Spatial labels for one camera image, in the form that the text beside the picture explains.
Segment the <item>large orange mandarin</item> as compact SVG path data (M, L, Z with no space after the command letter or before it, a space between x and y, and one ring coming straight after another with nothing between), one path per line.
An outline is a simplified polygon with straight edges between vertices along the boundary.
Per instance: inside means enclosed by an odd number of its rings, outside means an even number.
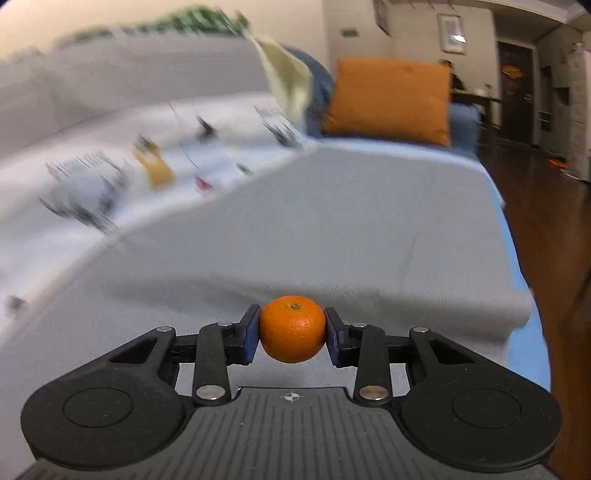
M293 364L308 361L325 345L325 313L315 301L283 296L263 308L259 337L274 360Z

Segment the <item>blue sofa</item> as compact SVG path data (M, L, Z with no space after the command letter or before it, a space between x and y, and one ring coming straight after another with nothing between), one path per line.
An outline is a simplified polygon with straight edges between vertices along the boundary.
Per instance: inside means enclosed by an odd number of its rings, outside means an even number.
M448 123L449 141L442 144L433 134L427 132L428 114L423 114L418 122L413 122L402 113L394 114L394 122L385 128L356 129L348 131L322 130L328 121L329 103L335 80L322 63L304 51L287 47L287 51L307 65L312 77L312 97L305 113L305 128L308 136L317 139L361 138L365 141L408 143L431 149L441 149L447 153L477 161L476 153L480 126L474 106L449 103ZM545 389L551 388L551 371L548 347L543 335L543 326L536 305L532 306L530 318L525 327L514 331L507 347L508 367Z

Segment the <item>grey printed sofa cover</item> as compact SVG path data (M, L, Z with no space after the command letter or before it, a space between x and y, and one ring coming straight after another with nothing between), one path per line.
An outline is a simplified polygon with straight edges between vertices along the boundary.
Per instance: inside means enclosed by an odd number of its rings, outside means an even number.
M301 295L425 325L547 385L504 203L476 160L315 140L242 38L141 36L1 67L1 475L26 399L161 325Z

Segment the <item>orange cushion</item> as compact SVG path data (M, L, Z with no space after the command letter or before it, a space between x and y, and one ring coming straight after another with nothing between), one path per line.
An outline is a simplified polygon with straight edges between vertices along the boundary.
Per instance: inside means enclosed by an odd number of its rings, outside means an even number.
M449 141L452 72L443 65L386 58L341 58L325 132L385 128L402 113L428 114L427 132Z

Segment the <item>dark wooden door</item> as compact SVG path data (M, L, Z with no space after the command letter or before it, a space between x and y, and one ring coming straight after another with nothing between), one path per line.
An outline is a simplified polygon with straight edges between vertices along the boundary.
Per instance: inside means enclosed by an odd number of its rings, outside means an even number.
M499 41L501 137L531 144L534 123L533 53L530 48Z

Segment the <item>cream cloth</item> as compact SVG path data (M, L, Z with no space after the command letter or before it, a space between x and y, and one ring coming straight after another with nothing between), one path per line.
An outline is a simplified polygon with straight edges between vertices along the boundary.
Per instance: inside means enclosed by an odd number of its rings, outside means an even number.
M291 124L307 130L314 80L308 66L269 36L249 36L259 54L270 91Z

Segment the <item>green checkered cloth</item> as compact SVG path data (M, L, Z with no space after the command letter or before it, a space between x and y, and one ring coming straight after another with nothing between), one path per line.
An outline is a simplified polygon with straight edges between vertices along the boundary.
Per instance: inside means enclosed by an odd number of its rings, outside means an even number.
M198 5L143 23L94 27L78 31L67 37L67 40L83 42L120 35L138 36L165 33L243 36L249 32L249 29L249 19L242 12L235 11L235 15L229 16L221 8Z

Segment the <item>framed wall picture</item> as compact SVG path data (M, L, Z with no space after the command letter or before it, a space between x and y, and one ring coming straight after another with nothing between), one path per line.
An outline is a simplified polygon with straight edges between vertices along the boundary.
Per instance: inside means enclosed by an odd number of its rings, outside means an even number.
M467 39L462 18L458 15L439 14L438 26L441 50L444 53L465 55Z

